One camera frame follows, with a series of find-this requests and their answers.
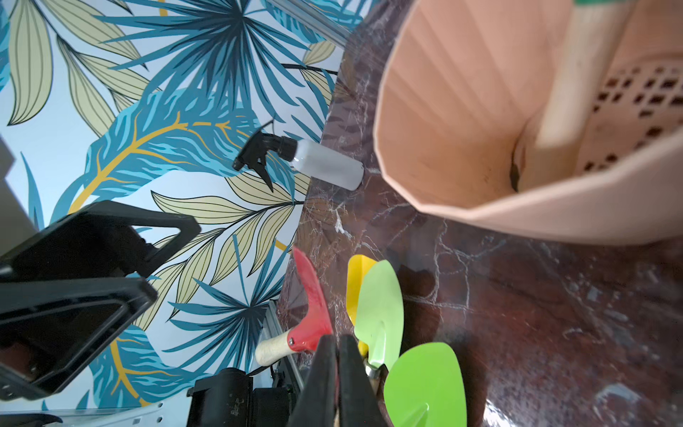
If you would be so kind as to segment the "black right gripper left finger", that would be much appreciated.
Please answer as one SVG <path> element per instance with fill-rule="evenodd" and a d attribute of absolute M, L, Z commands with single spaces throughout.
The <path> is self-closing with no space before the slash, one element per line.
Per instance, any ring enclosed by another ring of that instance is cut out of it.
<path fill-rule="evenodd" d="M 337 386 L 336 339 L 323 336 L 288 426 L 333 426 Z"/>

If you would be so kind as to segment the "small white spray bottle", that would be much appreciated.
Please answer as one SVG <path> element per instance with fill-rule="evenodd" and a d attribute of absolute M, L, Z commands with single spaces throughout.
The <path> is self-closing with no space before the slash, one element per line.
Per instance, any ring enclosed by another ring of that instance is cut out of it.
<path fill-rule="evenodd" d="M 309 140 L 295 140 L 263 130 L 274 120 L 260 126 L 240 150 L 232 167 L 241 171 L 244 167 L 256 172 L 271 192 L 273 183 L 267 172 L 267 155 L 272 151 L 296 171 L 345 190 L 357 190 L 364 177 L 364 166 L 359 160 Z"/>

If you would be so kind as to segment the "green toy rake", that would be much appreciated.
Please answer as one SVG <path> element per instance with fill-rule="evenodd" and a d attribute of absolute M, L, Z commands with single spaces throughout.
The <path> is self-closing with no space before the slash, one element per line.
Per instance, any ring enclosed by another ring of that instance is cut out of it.
<path fill-rule="evenodd" d="M 593 100 L 635 5 L 634 1 L 574 1 L 540 128 L 526 148 L 519 192 L 573 174 Z"/>

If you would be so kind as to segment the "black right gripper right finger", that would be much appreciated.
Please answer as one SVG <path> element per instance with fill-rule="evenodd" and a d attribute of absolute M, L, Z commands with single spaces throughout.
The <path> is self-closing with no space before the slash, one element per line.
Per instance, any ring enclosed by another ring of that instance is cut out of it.
<path fill-rule="evenodd" d="M 349 334 L 339 339 L 338 371 L 341 427 L 387 427 L 366 375 L 356 340 Z"/>

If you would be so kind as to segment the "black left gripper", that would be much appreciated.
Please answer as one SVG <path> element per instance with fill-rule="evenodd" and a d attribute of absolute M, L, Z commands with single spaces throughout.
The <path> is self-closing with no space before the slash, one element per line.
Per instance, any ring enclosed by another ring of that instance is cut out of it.
<path fill-rule="evenodd" d="M 66 388 L 157 300 L 148 278 L 199 234 L 194 217 L 103 201 L 1 258 L 1 398 Z"/>

